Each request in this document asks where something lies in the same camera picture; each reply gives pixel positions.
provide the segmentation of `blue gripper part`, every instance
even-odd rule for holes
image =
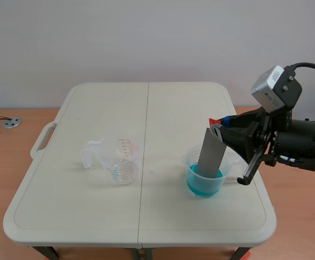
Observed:
[[[229,115],[226,116],[226,117],[223,119],[222,125],[223,125],[224,127],[228,127],[228,128],[230,127],[230,125],[229,125]]]

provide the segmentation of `plastic beaker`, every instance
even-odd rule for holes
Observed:
[[[228,161],[228,151],[226,150],[222,158],[220,169],[214,173],[216,178],[206,178],[196,173],[198,159],[201,154],[202,144],[197,144],[189,149],[183,157],[186,169],[186,182],[193,194],[201,197],[210,197],[218,192],[230,171]]]
[[[119,184],[133,182],[142,170],[140,147],[132,138],[127,136],[89,141],[82,150],[82,160],[85,168],[91,167],[92,154]]]

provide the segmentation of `blue liquid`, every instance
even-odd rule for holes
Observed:
[[[190,168],[193,172],[196,172],[197,164],[198,163],[191,165]],[[217,178],[222,177],[222,173],[220,170],[217,172],[216,177]],[[201,197],[210,197],[216,194],[222,185],[221,181],[202,179],[202,178],[197,177],[193,173],[187,174],[186,182],[190,191],[192,191],[195,195],[198,195]]]

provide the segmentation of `white table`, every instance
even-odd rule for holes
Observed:
[[[76,86],[31,150],[34,160],[5,214],[5,233],[50,259],[57,258],[52,246],[239,246],[242,255],[276,226],[260,175],[241,186],[235,167],[218,194],[197,199],[180,161],[203,141],[209,117],[229,114],[235,111],[228,92],[216,83]],[[113,131],[145,144],[143,174],[127,186],[112,184],[102,168],[82,166],[84,143]]]

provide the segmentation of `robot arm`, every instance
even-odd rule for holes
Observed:
[[[315,171],[315,121],[292,119],[301,94],[301,85],[294,78],[299,67],[315,69],[315,64],[270,69],[252,88],[262,107],[221,118],[221,123],[211,126],[211,132],[248,163],[243,178],[237,179],[240,184],[250,184],[262,161],[269,166],[279,162]]]

